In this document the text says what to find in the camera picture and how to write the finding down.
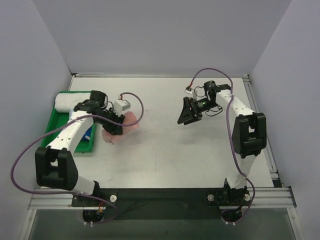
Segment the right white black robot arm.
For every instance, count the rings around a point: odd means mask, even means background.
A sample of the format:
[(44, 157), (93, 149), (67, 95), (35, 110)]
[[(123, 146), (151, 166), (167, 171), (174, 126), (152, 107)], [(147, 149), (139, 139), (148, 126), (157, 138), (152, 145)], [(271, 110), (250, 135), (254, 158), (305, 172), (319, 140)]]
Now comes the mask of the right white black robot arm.
[(202, 119), (203, 113), (214, 108), (226, 115), (227, 134), (235, 169), (224, 181), (221, 200), (228, 205), (248, 202), (248, 176), (257, 156), (267, 145), (266, 116), (254, 112), (239, 100), (228, 84), (217, 85), (207, 81), (203, 85), (204, 97), (197, 99), (197, 92), (191, 86), (185, 89), (183, 107), (178, 124), (189, 125)]

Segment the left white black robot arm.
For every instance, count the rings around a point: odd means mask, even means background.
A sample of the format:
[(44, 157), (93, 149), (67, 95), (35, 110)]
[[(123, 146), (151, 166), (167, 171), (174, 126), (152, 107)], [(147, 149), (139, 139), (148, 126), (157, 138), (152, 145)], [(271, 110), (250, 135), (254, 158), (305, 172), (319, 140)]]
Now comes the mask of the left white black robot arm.
[(36, 182), (39, 186), (83, 194), (83, 200), (90, 206), (101, 201), (99, 183), (79, 175), (73, 155), (86, 131), (94, 124), (102, 125), (113, 136), (123, 134), (123, 113), (131, 107), (130, 103), (118, 99), (111, 107), (107, 104), (107, 95), (97, 90), (56, 96), (54, 108), (59, 113), (69, 114), (68, 126), (47, 146), (35, 151)]

